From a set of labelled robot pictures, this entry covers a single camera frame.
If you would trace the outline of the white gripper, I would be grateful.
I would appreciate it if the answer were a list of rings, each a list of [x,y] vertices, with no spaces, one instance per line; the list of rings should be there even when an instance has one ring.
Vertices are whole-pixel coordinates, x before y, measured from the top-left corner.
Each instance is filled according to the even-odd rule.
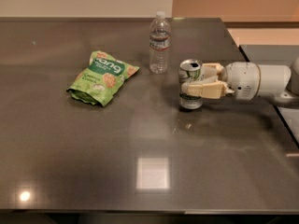
[[[219,79],[222,70],[225,81]],[[236,100],[251,100],[260,84],[260,70],[255,63],[234,62],[225,66],[220,63],[204,63],[204,79],[212,83],[184,82],[181,90],[189,96],[207,99],[220,99],[227,94],[234,94]]]

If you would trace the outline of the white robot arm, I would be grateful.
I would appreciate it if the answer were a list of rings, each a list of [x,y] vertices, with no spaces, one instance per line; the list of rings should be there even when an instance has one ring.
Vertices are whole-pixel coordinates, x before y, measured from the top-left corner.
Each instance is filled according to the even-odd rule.
[[[250,101],[263,98],[272,105],[298,107],[298,64],[291,66],[233,62],[200,63],[189,59],[180,65],[180,95],[184,99],[220,99],[232,96]]]

